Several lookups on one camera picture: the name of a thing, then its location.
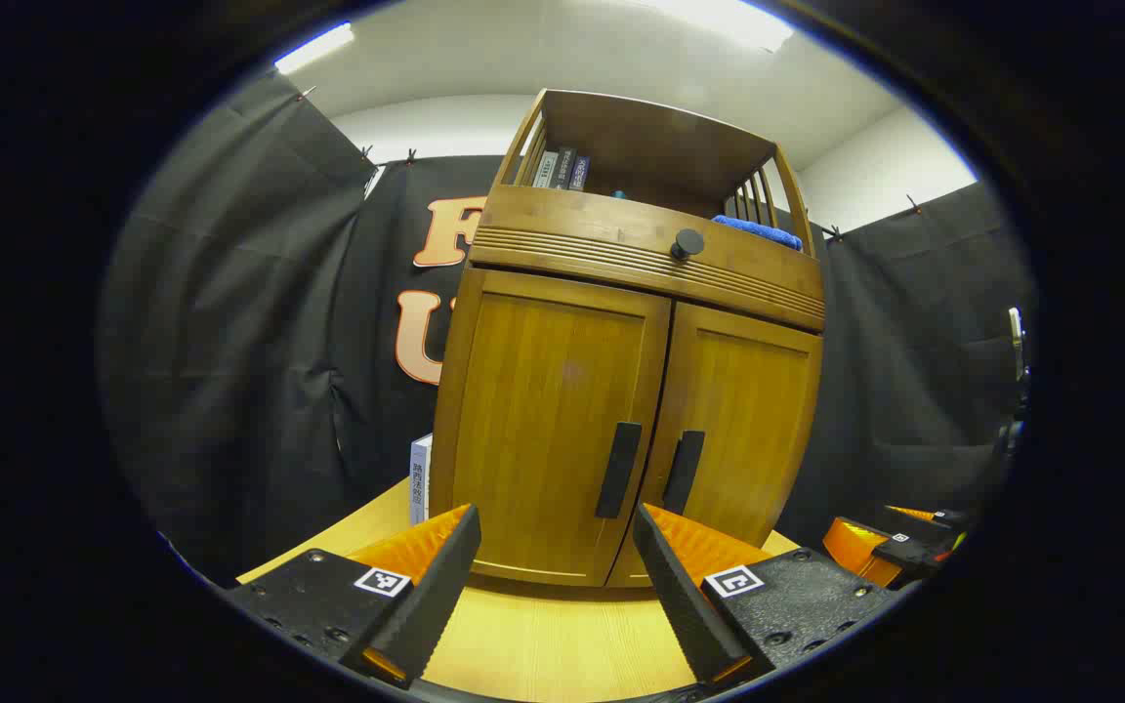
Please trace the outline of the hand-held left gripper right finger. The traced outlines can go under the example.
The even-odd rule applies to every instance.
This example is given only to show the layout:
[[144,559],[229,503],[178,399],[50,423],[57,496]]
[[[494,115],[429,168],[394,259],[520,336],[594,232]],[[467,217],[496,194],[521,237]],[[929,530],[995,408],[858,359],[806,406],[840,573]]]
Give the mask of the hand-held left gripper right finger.
[[640,559],[688,667],[705,688],[777,676],[820,657],[900,604],[813,549],[773,556],[641,503]]

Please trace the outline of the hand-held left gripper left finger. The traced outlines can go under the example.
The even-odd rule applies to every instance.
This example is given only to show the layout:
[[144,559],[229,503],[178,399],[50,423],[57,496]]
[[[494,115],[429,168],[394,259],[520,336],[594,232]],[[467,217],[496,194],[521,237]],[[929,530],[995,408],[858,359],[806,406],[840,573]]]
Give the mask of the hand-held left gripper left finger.
[[317,657],[407,690],[433,657],[480,542],[479,511],[464,504],[346,556],[309,549],[227,596]]

